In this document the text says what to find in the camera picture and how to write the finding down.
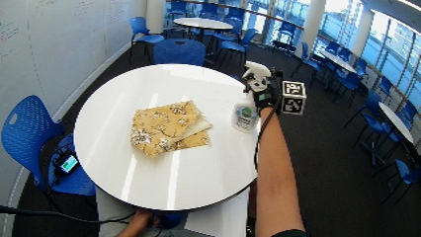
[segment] phone screen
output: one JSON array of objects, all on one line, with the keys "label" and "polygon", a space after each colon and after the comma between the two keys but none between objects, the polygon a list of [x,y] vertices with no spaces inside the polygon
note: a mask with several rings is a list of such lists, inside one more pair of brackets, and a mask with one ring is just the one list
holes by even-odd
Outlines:
[{"label": "phone screen", "polygon": [[68,173],[74,165],[77,165],[77,159],[73,155],[69,155],[65,162],[60,165],[60,168],[65,173]]}]

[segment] white round table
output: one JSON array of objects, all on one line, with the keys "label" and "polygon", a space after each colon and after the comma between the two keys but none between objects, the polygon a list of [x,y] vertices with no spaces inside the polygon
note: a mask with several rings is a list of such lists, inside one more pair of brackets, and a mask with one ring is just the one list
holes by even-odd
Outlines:
[{"label": "white round table", "polygon": [[[210,205],[241,191],[257,176],[253,155],[258,132],[230,125],[243,85],[192,65],[134,69],[106,82],[86,100],[74,125],[80,164],[114,198],[150,209]],[[136,110],[192,100],[213,124],[210,146],[148,157],[130,143]]]},{"label": "white round table", "polygon": [[402,134],[402,136],[406,138],[406,140],[413,143],[413,136],[410,134],[410,131],[407,127],[405,126],[405,123],[395,115],[394,111],[385,105],[382,102],[378,102],[379,109],[382,113],[386,116],[386,119],[390,121],[391,125],[395,127],[397,131]]},{"label": "white round table", "polygon": [[343,69],[346,69],[350,72],[357,73],[354,67],[342,60],[341,57],[338,57],[337,55],[331,54],[330,52],[327,52],[326,50],[319,50],[321,54],[327,57],[338,66],[341,66]]},{"label": "white round table", "polygon": [[225,22],[214,21],[204,18],[177,18],[173,20],[177,25],[197,28],[200,31],[198,41],[202,42],[205,30],[231,30],[233,26]]}]

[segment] ceiling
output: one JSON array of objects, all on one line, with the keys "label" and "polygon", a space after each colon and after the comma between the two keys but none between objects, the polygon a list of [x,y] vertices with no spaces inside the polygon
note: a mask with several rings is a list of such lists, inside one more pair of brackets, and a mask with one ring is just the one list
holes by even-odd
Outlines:
[{"label": "ceiling", "polygon": [[[421,0],[406,0],[421,7]],[[421,12],[398,0],[362,0],[365,5],[407,25],[421,33]]]}]

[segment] bottle label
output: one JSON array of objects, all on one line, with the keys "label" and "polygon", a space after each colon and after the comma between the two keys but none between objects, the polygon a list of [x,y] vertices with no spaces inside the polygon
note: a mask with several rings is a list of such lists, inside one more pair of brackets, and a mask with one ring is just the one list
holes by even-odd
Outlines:
[{"label": "bottle label", "polygon": [[255,111],[247,106],[238,106],[235,114],[237,114],[237,120],[235,120],[237,127],[245,130],[251,130],[254,128],[255,120],[257,120]]}]

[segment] cable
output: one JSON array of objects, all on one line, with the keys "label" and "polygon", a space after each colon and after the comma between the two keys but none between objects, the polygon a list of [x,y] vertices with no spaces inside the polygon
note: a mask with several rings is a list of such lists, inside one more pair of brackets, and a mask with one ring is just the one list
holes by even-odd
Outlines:
[{"label": "cable", "polygon": [[275,103],[274,103],[274,106],[273,106],[273,108],[271,108],[271,111],[270,111],[270,113],[267,114],[267,116],[266,116],[266,118],[265,118],[265,120],[263,120],[263,123],[262,123],[262,128],[261,128],[261,132],[259,132],[259,136],[258,136],[258,141],[257,141],[257,143],[255,143],[255,149],[254,149],[254,168],[255,168],[255,170],[258,169],[258,151],[259,151],[259,142],[261,142],[263,130],[265,130],[265,127],[266,127],[266,125],[267,125],[267,122],[269,122],[269,120],[270,120],[270,118],[271,118],[271,116],[273,116],[273,114],[274,114],[274,112],[275,112],[275,110],[277,110],[279,101],[281,101],[281,97],[278,96],[278,97],[277,97],[277,101],[275,101]]},{"label": "cable", "polygon": [[74,220],[74,221],[78,221],[82,223],[88,223],[88,224],[104,224],[104,223],[109,223],[109,222],[128,223],[122,220],[128,219],[129,217],[132,217],[134,215],[134,212],[133,212],[128,216],[121,217],[118,219],[98,220],[98,221],[97,220],[84,220],[84,219],[78,219],[73,216],[65,215],[65,214],[58,213],[58,212],[25,210],[25,209],[13,208],[13,207],[4,206],[4,205],[0,205],[0,213],[26,215],[26,216],[57,216],[57,217],[66,218],[66,219],[70,219],[70,220]]}]

